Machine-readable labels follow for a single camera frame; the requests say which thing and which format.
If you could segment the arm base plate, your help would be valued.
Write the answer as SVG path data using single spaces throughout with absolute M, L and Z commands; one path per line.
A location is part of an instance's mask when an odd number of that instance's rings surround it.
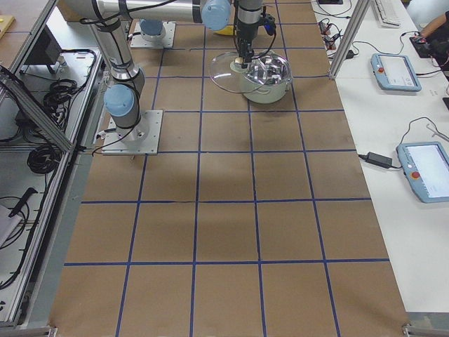
M 159 139 L 163 119 L 162 110 L 141 112 L 140 123 L 127 135 L 127 130 L 117 128 L 109 118 L 109 128 L 115 131 L 105 135 L 103 155 L 155 155 L 159 149 Z
M 140 23 L 136 22 L 134 32 L 131 34 L 130 47 L 134 49 L 165 49 L 173 47 L 176 23 L 172 21 L 162 21 L 166 30 L 166 35 L 162 39 L 147 41 L 140 33 Z

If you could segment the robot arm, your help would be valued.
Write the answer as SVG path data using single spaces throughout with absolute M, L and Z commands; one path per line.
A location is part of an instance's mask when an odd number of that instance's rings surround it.
M 145 75 L 143 111 L 161 110 L 161 152 L 245 152 L 250 148 L 248 100 L 218 88 L 210 79 L 213 58 L 234 51 L 228 29 L 167 20 L 169 48 L 131 48 L 133 62 Z
M 139 23 L 142 38 L 147 41 L 162 39 L 166 35 L 166 30 L 161 20 L 141 19 Z

